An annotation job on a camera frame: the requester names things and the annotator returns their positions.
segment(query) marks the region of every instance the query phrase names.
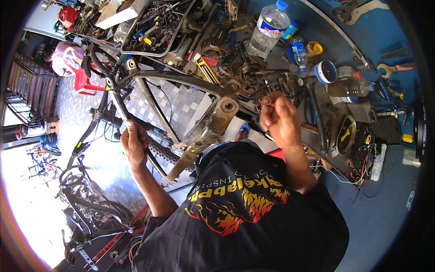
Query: wrench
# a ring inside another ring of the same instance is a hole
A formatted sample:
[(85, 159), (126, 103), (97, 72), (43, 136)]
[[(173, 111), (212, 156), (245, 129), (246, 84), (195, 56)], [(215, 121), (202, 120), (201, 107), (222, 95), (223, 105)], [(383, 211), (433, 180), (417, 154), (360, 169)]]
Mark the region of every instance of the wrench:
[(344, 5), (341, 5), (339, 7), (333, 7), (329, 10), (329, 13), (332, 15), (334, 11), (338, 11), (339, 15), (343, 18), (342, 23), (346, 23), (349, 19), (349, 16), (351, 15), (351, 12), (358, 7), (359, 5), (363, 4), (367, 0), (350, 0)]
[(350, 25), (355, 24), (361, 15), (363, 15), (364, 13), (367, 13), (371, 10), (377, 9), (377, 8), (384, 9), (384, 10), (390, 9), (390, 7), (387, 4), (384, 4), (379, 0), (373, 0), (373, 1), (370, 1), (370, 2), (364, 4), (360, 7), (357, 7), (356, 9), (354, 9), (350, 13), (350, 16), (351, 16), (350, 21), (345, 22), (345, 20), (340, 16), (340, 14), (337, 15), (337, 18), (343, 24), (350, 26)]
[(386, 74), (381, 75), (383, 78), (389, 78), (393, 72), (400, 72), (400, 71), (408, 71), (415, 69), (415, 63), (405, 63), (405, 64), (396, 64), (395, 66), (391, 67), (386, 64), (380, 64), (378, 65), (378, 70), (384, 69)]

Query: red tool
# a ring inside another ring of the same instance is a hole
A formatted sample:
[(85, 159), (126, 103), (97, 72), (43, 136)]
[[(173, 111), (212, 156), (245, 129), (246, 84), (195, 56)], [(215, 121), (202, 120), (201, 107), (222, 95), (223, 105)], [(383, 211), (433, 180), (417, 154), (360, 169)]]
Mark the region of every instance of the red tool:
[(384, 69), (385, 75), (381, 75), (383, 78), (389, 78), (393, 72), (400, 72), (400, 71), (408, 71), (415, 69), (415, 63), (406, 63), (406, 64), (396, 64), (395, 66), (391, 67), (386, 64), (380, 64), (378, 65), (378, 70)]

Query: plastic water bottle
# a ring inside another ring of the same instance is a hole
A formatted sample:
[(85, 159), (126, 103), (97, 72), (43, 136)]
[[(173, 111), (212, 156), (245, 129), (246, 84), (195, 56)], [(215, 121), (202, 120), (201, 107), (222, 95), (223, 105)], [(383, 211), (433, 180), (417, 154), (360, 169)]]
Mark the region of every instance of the plastic water bottle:
[(301, 72), (307, 71), (307, 49), (304, 40), (299, 36), (293, 36), (291, 39), (291, 49), (293, 50), (294, 60), (299, 65)]
[(132, 20), (128, 20), (119, 24), (118, 28), (115, 31), (115, 34), (113, 35), (113, 40), (115, 43), (124, 42), (125, 37), (127, 37), (128, 31), (130, 30), (130, 26), (132, 25), (132, 23), (133, 23)]
[(376, 156), (373, 162), (373, 169), (371, 171), (371, 180), (378, 181), (381, 176), (382, 167), (384, 166), (385, 152), (387, 151), (387, 145), (381, 144), (381, 153)]
[(355, 79), (340, 80), (328, 84), (328, 94), (333, 97), (367, 96), (369, 92), (374, 90), (373, 82), (367, 82), (358, 74), (355, 75)]
[(267, 58), (269, 52), (290, 25), (287, 8), (286, 2), (278, 0), (275, 5), (267, 5), (261, 10), (257, 27), (249, 43), (251, 55)]

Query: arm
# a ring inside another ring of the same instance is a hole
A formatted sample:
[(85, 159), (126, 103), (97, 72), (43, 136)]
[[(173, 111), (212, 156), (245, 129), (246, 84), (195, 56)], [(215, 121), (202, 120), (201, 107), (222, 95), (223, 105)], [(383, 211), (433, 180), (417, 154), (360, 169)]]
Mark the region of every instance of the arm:
[(280, 92), (269, 93), (271, 105), (261, 102), (260, 125), (269, 131), (283, 151), (287, 166), (288, 187), (306, 194), (317, 185), (308, 166), (301, 140), (301, 120), (297, 108)]
[(149, 144), (147, 132), (132, 120), (128, 120), (127, 129), (121, 135), (121, 146), (130, 165), (131, 173), (137, 187), (147, 200), (153, 216), (169, 217), (178, 205), (146, 167), (147, 156), (144, 154), (144, 148), (147, 148)]

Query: yellow tool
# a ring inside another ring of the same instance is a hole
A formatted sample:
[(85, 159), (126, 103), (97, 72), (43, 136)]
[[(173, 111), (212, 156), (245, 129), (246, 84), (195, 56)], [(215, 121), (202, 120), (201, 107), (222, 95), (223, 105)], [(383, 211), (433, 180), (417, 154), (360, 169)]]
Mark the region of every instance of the yellow tool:
[(346, 133), (340, 138), (340, 141), (344, 141), (346, 139), (346, 137), (350, 134), (351, 134), (351, 132), (349, 131), (348, 128), (346, 128)]
[(414, 141), (414, 136), (409, 135), (409, 134), (403, 134), (402, 141), (407, 142), (407, 143), (412, 143)]
[(204, 58), (201, 56), (201, 54), (197, 53), (193, 60), (195, 61), (196, 65), (199, 67), (201, 72), (204, 74), (204, 76), (207, 78), (207, 81), (213, 84), (220, 85), (221, 82), (219, 81), (218, 77), (214, 73), (214, 71), (210, 68), (210, 65), (204, 60)]
[(247, 29), (248, 27), (249, 27), (249, 25), (247, 25), (247, 24), (244, 25), (244, 26), (241, 26), (241, 27), (235, 27), (233, 29), (230, 29), (230, 31), (228, 31), (228, 33), (241, 31), (243, 29)]
[(367, 139), (365, 140), (365, 144), (370, 144), (370, 141), (371, 141), (371, 135), (369, 134), (369, 135), (367, 135)]

